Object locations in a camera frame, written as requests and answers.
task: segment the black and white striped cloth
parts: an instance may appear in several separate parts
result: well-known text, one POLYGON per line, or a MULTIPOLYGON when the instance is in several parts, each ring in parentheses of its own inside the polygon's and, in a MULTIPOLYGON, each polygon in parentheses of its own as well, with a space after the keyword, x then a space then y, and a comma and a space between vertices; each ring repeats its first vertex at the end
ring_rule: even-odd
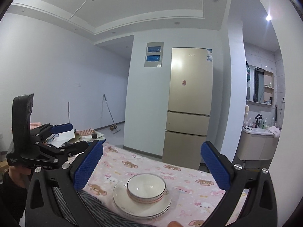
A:
MULTIPOLYGON (((71 212, 69 211, 66 205, 66 202, 64 201, 60 189, 54 187, 53 190, 57 198, 60 210, 63 214, 63 217, 67 221, 73 223, 74 225, 77 225, 77 222, 73 218, 71 212)), ((115 214, 114 212, 110 211, 105 206, 103 206, 102 202, 99 201, 97 198, 91 196, 89 193, 83 190, 79 191, 78 193, 87 208, 89 209, 89 211, 91 212, 91 214, 99 223, 100 227, 154 227, 152 225, 140 224, 120 217, 119 215, 115 214)))

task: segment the hand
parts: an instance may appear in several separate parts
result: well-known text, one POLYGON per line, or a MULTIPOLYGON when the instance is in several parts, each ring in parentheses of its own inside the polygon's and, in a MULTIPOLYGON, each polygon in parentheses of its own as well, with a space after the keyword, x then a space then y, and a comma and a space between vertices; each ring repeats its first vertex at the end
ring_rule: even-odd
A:
POLYGON ((167 227, 183 227, 183 226, 180 225, 177 221, 172 221, 169 223, 167 227))
POLYGON ((9 177, 11 180, 19 187, 25 189, 25 183, 22 179, 22 175, 30 175, 31 169, 24 166, 10 166, 9 167, 9 177))

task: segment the silver bolt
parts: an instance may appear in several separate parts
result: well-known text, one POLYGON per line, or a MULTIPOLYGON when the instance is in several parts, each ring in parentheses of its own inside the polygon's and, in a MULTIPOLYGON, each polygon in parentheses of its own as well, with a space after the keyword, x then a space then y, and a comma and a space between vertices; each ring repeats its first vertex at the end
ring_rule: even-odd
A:
POLYGON ((263 169, 262 169, 262 172, 263 172, 264 174, 267 174, 267 173, 268 173, 268 169, 263 168, 263 169))
POLYGON ((234 165, 234 168, 235 168, 236 170, 241 170, 241 169, 242 169, 242 165, 240 165, 240 164, 235 164, 235 165, 234 165))
POLYGON ((36 167, 35 172, 39 173, 41 171, 41 167, 36 167))
POLYGON ((69 165, 70 165, 69 163, 64 163, 64 164, 62 165, 62 168, 63 168, 63 169, 67 169, 67 168, 69 168, 69 165))

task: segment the refrigerator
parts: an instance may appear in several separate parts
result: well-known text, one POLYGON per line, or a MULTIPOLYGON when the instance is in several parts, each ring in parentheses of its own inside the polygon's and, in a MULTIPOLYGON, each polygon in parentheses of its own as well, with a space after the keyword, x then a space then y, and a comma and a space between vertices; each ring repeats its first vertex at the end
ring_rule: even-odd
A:
POLYGON ((212 104, 212 51, 173 48, 162 161, 199 169, 212 104))

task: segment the black faucet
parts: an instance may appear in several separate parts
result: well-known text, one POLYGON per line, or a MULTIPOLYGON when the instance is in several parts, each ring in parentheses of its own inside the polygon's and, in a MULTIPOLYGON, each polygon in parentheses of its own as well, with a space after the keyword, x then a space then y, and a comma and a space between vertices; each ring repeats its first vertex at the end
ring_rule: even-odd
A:
POLYGON ((258 114, 258 115, 255 117, 255 119, 256 119, 256 125, 255 125, 255 128, 257 128, 257 127, 258 127, 258 125, 260 125, 260 122, 258 122, 258 120, 259 120, 259 119, 262 119, 262 115, 261 115, 261 114, 258 114))

